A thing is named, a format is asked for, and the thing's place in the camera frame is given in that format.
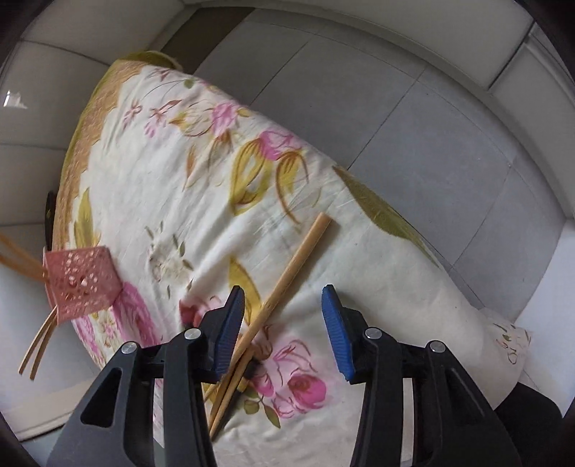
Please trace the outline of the pink perforated utensil holder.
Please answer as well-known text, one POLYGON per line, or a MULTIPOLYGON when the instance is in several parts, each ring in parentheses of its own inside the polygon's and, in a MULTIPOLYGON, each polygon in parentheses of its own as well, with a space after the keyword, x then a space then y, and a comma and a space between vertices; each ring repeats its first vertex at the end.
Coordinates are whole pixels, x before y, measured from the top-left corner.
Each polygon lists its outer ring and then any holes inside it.
POLYGON ((45 290, 56 323, 108 309, 122 292, 122 282, 107 247, 45 251, 45 290))

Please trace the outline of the light wooden chopstick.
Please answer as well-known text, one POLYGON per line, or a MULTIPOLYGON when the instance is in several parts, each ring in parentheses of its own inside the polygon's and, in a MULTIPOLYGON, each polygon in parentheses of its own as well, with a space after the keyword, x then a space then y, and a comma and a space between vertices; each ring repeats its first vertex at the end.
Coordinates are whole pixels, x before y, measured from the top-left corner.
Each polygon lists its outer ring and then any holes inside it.
MULTIPOLYGON (((305 265, 308 258, 313 253, 315 247, 321 240, 323 234, 326 232, 326 229, 330 223, 331 218, 330 216, 327 216, 326 213, 321 212, 316 217, 311 228, 296 249, 285 270, 282 272, 271 294, 264 302, 259 314, 256 316, 256 318, 252 319, 249 324, 249 328, 247 328, 245 331, 245 334, 239 337, 238 343, 234 348, 232 358, 238 357, 245 351, 248 346, 252 345, 252 341, 263 329, 264 325, 272 315, 277 305, 279 305, 284 295, 286 295, 286 291, 289 290, 290 284, 293 283, 293 280, 298 275, 298 272, 300 272, 300 269, 303 268, 303 265, 305 265)), ((211 405, 211 411, 208 414, 208 435, 210 435, 212 440, 215 438, 219 425, 223 420, 223 416, 225 415, 225 412, 231 403, 233 393, 244 377, 245 370, 248 368, 252 355, 253 352, 249 352, 247 358, 245 358, 245 360, 240 363, 239 368, 235 372, 235 375, 232 376, 231 382, 225 391, 221 402, 215 407, 211 405)))

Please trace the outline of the floral table cloth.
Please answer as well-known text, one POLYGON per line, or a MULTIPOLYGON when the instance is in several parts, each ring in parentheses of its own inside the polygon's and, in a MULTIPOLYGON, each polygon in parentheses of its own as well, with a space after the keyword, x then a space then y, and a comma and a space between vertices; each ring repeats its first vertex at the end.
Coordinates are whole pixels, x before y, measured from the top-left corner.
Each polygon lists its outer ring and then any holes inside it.
POLYGON ((444 342, 500 405, 530 335, 474 308, 397 211, 297 136, 208 82, 116 61, 66 154, 54 247, 103 245, 117 305, 73 321, 96 365, 166 342, 245 291, 252 324, 320 213, 330 227, 254 340, 261 366, 215 443, 221 466, 346 466, 363 390, 337 370, 323 287, 399 342, 444 342))

